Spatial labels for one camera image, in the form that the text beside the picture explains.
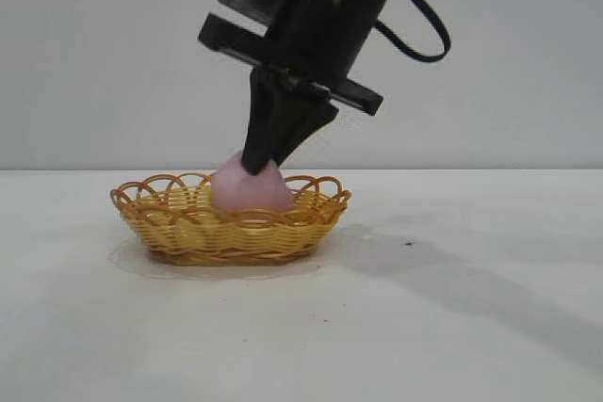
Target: pink object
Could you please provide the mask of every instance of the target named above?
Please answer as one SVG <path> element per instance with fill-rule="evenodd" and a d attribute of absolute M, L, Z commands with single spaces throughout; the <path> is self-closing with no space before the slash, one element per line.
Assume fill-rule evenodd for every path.
<path fill-rule="evenodd" d="M 276 163 L 270 161 L 261 173 L 252 176 L 241 165 L 241 155 L 242 152 L 237 153 L 212 175 L 212 204 L 229 212 L 293 209 L 293 195 Z"/>

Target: white tabletop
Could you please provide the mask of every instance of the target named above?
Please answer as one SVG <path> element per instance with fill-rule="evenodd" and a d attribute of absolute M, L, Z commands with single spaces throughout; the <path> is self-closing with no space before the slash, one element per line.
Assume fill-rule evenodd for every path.
<path fill-rule="evenodd" d="M 251 269 L 151 263 L 153 173 L 0 173 L 3 402 L 603 400 L 602 171 L 311 172 L 340 226 Z"/>

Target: woven basket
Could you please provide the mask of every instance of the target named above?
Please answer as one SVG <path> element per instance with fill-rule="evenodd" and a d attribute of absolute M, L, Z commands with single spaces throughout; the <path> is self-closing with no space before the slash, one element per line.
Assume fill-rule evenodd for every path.
<path fill-rule="evenodd" d="M 111 200 L 151 256 L 172 265 L 282 265 L 308 256 L 337 224 L 350 192 L 333 177 L 286 178 L 295 209 L 226 213 L 211 204 L 211 176 L 159 174 L 121 185 Z M 333 195 L 326 194 L 331 185 Z"/>

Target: black cable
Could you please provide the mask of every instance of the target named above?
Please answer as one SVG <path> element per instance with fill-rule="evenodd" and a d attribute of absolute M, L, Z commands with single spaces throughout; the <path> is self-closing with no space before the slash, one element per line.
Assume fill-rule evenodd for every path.
<path fill-rule="evenodd" d="M 389 28 L 382 21 L 377 21 L 374 25 L 374 28 L 379 31 L 384 37 L 386 37 L 399 51 L 404 53 L 406 56 L 413 58 L 415 60 L 421 61 L 423 63 L 435 63 L 437 61 L 442 60 L 450 51 L 452 46 L 452 42 L 450 39 L 450 35 L 446 29 L 446 26 L 437 15 L 437 13 L 433 10 L 433 8 L 427 3 L 426 0 L 411 0 L 413 4 L 423 13 L 425 19 L 432 25 L 432 27 L 437 32 L 442 44 L 444 46 L 444 51 L 441 54 L 437 54 L 434 56 L 425 56 L 420 54 L 413 48 L 411 48 L 408 44 L 400 39 L 396 33 Z"/>

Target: white wall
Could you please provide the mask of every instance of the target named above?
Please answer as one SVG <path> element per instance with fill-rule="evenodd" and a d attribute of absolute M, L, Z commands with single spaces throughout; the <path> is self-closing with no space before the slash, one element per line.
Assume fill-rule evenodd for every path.
<path fill-rule="evenodd" d="M 343 109 L 290 167 L 603 168 L 603 0 L 431 0 L 415 63 L 374 34 Z M 249 69 L 197 43 L 215 0 L 0 0 L 0 168 L 209 168 L 241 147 Z M 383 17 L 426 51 L 406 0 Z"/>

